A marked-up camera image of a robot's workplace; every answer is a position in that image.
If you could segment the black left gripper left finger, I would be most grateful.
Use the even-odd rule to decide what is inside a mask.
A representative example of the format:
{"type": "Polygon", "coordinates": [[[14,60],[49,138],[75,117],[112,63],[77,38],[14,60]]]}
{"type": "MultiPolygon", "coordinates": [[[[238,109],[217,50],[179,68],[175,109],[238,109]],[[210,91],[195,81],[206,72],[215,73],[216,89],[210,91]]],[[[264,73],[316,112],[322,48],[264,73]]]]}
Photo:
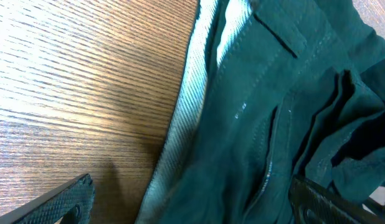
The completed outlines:
{"type": "Polygon", "coordinates": [[[90,174],[82,174],[0,217],[0,223],[88,224],[95,198],[90,174]]]}

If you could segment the black shorts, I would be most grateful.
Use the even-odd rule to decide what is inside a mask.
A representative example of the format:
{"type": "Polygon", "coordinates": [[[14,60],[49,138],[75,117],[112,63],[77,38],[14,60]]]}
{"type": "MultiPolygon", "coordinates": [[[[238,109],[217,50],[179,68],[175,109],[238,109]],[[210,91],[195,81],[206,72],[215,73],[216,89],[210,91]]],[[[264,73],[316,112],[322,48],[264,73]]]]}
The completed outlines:
{"type": "Polygon", "coordinates": [[[351,1],[199,1],[137,223],[291,223],[300,174],[361,204],[385,181],[385,40],[351,1]]]}

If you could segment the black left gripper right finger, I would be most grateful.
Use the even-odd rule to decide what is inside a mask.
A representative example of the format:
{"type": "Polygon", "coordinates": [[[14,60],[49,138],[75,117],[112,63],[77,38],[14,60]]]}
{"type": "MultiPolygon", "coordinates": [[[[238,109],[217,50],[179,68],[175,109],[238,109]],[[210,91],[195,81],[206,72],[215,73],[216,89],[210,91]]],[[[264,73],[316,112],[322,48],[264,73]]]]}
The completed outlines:
{"type": "Polygon", "coordinates": [[[373,199],[365,210],[300,175],[292,179],[288,199],[297,224],[385,224],[385,206],[373,199]]]}

